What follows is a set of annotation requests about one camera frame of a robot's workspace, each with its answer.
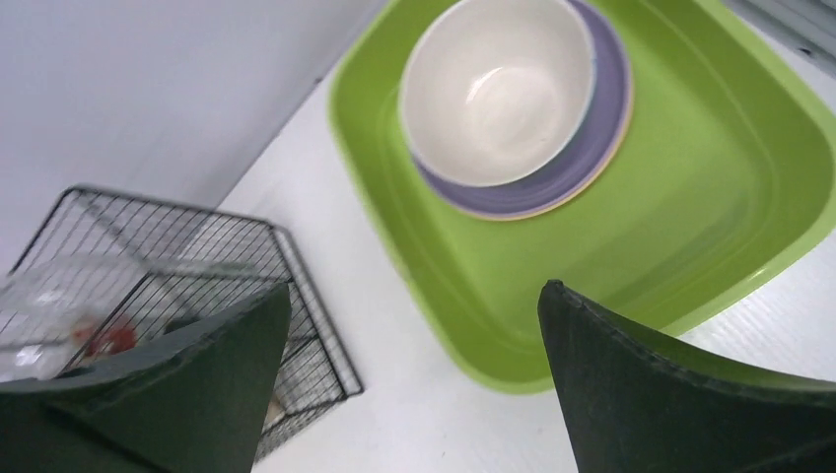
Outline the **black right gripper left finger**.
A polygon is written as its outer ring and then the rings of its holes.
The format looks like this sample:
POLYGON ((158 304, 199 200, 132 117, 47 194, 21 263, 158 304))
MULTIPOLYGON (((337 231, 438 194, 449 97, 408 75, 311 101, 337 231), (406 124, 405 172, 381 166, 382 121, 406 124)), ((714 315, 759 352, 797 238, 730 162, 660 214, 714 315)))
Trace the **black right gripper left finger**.
POLYGON ((145 345, 1 386, 5 472, 248 472, 281 364, 276 284, 145 345))

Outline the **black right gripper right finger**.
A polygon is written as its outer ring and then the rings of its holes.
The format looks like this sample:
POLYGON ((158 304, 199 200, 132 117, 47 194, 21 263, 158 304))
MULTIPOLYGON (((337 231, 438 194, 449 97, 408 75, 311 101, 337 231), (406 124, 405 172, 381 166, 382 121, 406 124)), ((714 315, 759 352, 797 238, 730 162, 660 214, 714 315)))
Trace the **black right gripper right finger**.
POLYGON ((682 342, 558 280, 537 313, 582 472, 831 472, 835 385, 682 342))

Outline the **clear bottle gold pump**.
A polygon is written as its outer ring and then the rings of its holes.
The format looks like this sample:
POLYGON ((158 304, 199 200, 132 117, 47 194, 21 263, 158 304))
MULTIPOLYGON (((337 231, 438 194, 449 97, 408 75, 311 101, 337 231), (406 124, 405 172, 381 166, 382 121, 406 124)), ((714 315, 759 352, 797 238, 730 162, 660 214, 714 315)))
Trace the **clear bottle gold pump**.
POLYGON ((1 279, 1 380, 50 379, 80 350, 70 340, 82 317, 105 322, 138 284, 156 276, 254 276, 243 262, 130 256, 61 256, 1 279))

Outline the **purple plastic plate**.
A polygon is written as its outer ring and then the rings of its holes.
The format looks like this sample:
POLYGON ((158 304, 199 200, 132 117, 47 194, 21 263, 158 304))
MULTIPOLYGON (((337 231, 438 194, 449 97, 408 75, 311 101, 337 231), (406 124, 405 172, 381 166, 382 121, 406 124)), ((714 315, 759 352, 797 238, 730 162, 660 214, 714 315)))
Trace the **purple plastic plate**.
POLYGON ((424 180, 468 214, 534 216, 588 187, 616 154, 633 74, 583 1, 460 1, 421 35, 398 119, 424 180))

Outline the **white ceramic bowl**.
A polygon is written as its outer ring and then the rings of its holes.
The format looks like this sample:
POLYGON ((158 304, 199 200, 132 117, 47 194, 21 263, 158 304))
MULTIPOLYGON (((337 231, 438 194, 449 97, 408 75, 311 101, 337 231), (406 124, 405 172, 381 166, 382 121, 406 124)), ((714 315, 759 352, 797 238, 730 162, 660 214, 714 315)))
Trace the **white ceramic bowl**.
POLYGON ((597 76, 592 31, 567 1, 459 1, 421 35, 398 93, 406 144, 447 181, 519 180, 573 139, 597 76))

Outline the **soy sauce bottle red label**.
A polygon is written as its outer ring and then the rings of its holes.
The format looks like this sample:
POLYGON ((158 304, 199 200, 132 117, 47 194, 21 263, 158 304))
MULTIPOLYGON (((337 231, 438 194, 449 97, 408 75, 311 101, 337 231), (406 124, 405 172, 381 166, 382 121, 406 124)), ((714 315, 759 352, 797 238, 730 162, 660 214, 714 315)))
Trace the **soy sauce bottle red label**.
POLYGON ((136 330, 123 317, 108 322, 101 317, 82 317, 72 326, 70 340, 81 350, 83 360, 116 355, 137 345, 136 330))

